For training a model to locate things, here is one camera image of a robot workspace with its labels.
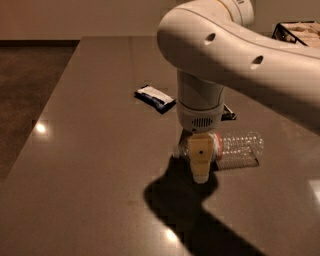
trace clear plastic bottle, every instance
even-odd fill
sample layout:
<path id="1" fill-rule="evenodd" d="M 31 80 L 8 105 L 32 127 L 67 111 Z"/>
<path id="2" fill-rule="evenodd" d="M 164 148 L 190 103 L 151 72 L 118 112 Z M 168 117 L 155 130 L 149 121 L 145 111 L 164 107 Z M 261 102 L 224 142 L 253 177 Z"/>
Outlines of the clear plastic bottle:
<path id="1" fill-rule="evenodd" d="M 257 156 L 263 152 L 264 140 L 257 132 L 235 131 L 223 137 L 218 133 L 210 135 L 214 139 L 215 147 L 211 162 L 216 161 L 219 169 L 255 166 Z M 188 138 L 179 144 L 173 156 L 190 160 Z"/>

